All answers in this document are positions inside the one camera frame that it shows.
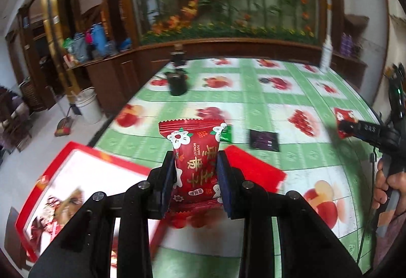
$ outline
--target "tile floor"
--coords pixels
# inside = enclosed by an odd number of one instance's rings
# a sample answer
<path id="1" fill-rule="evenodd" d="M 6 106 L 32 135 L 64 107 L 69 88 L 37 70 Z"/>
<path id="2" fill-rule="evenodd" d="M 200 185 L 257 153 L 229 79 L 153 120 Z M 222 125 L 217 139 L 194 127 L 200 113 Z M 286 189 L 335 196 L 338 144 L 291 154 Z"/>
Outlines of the tile floor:
<path id="1" fill-rule="evenodd" d="M 67 99 L 62 98 L 60 103 L 67 110 L 69 107 Z M 106 120 L 103 117 L 98 123 L 88 125 L 82 116 L 76 116 L 70 135 L 54 137 L 56 125 L 62 118 L 63 115 L 57 105 L 48 111 L 34 113 L 32 139 L 27 141 L 21 153 L 15 150 L 10 155 L 6 153 L 4 156 L 0 166 L 0 247 L 6 255 L 4 238 L 10 207 L 14 207 L 17 211 L 21 210 L 38 177 L 67 142 L 87 144 Z M 22 275 L 27 277 L 28 272 L 23 271 Z"/>

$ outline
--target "green packet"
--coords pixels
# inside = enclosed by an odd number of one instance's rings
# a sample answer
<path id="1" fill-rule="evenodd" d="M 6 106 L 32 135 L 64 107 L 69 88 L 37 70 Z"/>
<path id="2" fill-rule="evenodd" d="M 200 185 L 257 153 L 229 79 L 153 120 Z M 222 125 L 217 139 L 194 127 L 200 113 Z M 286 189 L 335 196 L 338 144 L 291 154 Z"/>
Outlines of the green packet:
<path id="1" fill-rule="evenodd" d="M 232 135 L 232 126 L 227 125 L 220 134 L 220 142 L 231 143 L 233 140 Z"/>

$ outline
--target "white wall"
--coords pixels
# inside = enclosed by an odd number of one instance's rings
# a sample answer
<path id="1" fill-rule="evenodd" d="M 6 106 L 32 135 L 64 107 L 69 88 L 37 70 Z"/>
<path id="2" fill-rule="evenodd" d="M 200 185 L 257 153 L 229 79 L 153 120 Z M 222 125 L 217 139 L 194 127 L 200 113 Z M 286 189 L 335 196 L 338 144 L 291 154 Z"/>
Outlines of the white wall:
<path id="1" fill-rule="evenodd" d="M 398 0 L 389 1 L 389 14 L 406 19 L 406 14 L 403 11 Z M 397 23 L 392 18 L 389 21 L 389 45 L 388 58 L 385 68 L 402 63 L 406 66 L 406 24 Z M 383 120 L 386 120 L 390 114 L 391 107 L 388 99 L 388 81 L 382 78 L 378 95 L 373 105 L 375 112 L 382 113 Z"/>
<path id="2" fill-rule="evenodd" d="M 378 88 L 377 80 L 385 61 L 387 41 L 386 0 L 344 0 L 345 13 L 369 17 L 368 26 L 362 34 L 364 47 L 361 60 L 367 63 L 360 94 L 372 103 Z"/>
<path id="3" fill-rule="evenodd" d="M 14 70 L 10 62 L 6 38 L 4 36 L 0 36 L 0 85 L 14 91 L 18 87 Z"/>

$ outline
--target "golden column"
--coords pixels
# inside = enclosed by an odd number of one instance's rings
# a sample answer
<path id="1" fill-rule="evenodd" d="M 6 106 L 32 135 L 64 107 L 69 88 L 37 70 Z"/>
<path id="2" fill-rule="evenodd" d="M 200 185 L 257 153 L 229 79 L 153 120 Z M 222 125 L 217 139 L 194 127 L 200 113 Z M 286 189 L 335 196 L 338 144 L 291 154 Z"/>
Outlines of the golden column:
<path id="1" fill-rule="evenodd" d="M 76 32 L 85 31 L 79 0 L 41 0 L 41 3 L 49 51 L 68 100 L 74 103 L 72 93 L 77 94 L 81 89 L 73 70 L 65 68 L 63 42 L 66 38 L 73 38 Z"/>

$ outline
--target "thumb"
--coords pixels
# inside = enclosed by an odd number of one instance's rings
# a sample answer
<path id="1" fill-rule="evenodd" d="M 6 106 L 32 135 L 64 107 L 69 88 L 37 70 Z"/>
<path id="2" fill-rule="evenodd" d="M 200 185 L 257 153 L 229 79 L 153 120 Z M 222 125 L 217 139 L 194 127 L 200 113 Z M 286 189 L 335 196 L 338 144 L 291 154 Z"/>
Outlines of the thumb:
<path id="1" fill-rule="evenodd" d="M 388 177 L 387 182 L 393 189 L 399 190 L 403 194 L 406 193 L 406 173 L 393 174 Z"/>

